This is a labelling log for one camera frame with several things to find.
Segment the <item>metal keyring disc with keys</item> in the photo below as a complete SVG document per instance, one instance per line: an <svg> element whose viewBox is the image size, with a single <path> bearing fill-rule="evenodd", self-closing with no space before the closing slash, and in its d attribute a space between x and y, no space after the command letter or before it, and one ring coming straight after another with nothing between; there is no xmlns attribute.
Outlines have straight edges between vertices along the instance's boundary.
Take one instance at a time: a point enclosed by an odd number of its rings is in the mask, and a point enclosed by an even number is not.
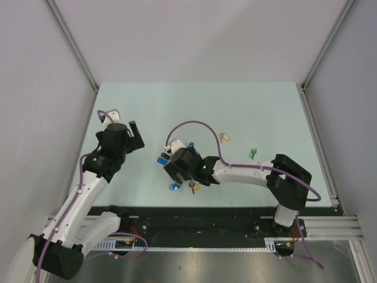
<svg viewBox="0 0 377 283"><path fill-rule="evenodd" d="M173 163L173 155L171 156L166 152L162 152L162 154L157 158L157 162L163 166L163 169L173 180L173 183L169 186L170 190L177 190L181 188L185 182L188 182L188 186L191 189L192 194L195 194L200 190L199 183L194 179L189 179L187 173L185 173L182 169L179 169Z"/></svg>

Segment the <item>green tagged key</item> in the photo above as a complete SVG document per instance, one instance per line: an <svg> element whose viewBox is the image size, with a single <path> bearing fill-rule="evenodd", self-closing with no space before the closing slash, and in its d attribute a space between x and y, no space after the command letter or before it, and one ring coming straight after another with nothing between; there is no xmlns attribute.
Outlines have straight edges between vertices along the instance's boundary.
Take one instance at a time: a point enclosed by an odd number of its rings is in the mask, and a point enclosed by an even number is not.
<svg viewBox="0 0 377 283"><path fill-rule="evenodd" d="M254 157L255 157L256 154L257 154L257 149L256 149L256 148L251 149L251 150L250 150L250 153L249 153L249 157L250 157L251 159L254 159Z"/></svg>

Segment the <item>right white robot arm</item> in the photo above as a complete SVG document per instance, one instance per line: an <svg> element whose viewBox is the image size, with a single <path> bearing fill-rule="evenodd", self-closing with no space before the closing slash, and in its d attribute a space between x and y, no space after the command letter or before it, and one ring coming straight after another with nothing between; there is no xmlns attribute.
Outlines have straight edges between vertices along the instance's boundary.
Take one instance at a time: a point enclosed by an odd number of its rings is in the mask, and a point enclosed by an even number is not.
<svg viewBox="0 0 377 283"><path fill-rule="evenodd" d="M220 137L214 136L217 155L201 157L193 143L187 144L172 139L173 133L187 125L182 122L170 130L164 142L167 155L164 171L175 186L194 182L202 186L240 183L265 187L277 200L272 221L272 231L277 236L286 236L293 229L293 222L310 200L314 192L310 186L312 175L284 154L277 154L267 162L240 164L224 159Z"/></svg>

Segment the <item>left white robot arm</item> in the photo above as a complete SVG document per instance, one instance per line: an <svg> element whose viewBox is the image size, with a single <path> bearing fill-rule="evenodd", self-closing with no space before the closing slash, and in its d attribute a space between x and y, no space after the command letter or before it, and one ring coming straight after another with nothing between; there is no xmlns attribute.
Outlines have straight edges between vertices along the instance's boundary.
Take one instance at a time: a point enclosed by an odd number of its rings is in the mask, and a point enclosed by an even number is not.
<svg viewBox="0 0 377 283"><path fill-rule="evenodd" d="M34 282L42 271L71 280L85 257L107 236L125 235L130 229L128 212L111 205L91 224L81 225L95 200L121 169L126 155L145 146L134 121L113 122L96 134L97 148L79 161L79 181L54 219L35 241Z"/></svg>

